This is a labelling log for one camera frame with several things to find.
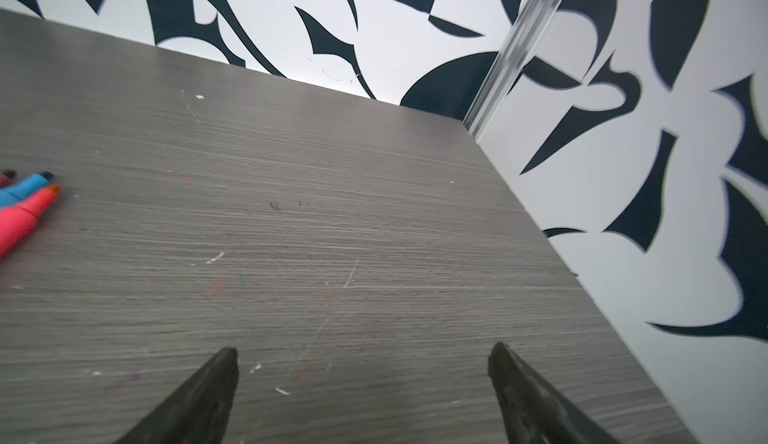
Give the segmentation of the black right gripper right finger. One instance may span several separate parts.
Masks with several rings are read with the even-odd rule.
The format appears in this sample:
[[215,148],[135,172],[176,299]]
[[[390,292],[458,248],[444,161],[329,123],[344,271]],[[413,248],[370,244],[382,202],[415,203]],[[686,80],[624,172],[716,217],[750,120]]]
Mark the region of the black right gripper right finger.
[[488,375],[511,443],[618,443],[503,342],[491,350]]

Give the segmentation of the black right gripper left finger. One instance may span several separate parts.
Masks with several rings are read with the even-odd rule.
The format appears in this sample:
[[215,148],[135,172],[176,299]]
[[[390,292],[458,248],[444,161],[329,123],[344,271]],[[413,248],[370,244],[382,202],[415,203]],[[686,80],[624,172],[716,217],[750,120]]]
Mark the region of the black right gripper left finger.
[[221,443],[238,383],[238,352],[223,348],[117,442]]

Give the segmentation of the red highlighter pen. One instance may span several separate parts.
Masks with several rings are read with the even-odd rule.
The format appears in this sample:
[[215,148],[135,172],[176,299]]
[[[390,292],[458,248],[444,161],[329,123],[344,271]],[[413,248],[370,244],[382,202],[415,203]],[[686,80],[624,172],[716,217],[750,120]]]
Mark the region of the red highlighter pen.
[[40,217],[57,199],[60,189],[60,185],[49,185],[24,201],[1,210],[1,257],[36,228]]

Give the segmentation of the blue highlighter pen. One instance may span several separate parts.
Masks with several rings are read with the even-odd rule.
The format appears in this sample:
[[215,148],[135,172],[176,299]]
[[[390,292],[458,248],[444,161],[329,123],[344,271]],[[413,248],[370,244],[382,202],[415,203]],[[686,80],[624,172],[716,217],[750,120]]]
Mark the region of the blue highlighter pen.
[[47,171],[33,174],[18,183],[1,188],[1,208],[23,202],[38,190],[48,186],[55,176]]

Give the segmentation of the purple highlighter pen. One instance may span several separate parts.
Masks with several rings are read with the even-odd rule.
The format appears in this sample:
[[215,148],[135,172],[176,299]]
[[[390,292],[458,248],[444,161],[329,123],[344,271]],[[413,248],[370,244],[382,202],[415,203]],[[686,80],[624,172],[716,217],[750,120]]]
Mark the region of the purple highlighter pen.
[[5,169],[0,171],[0,188],[10,186],[16,178],[16,171],[12,169]]

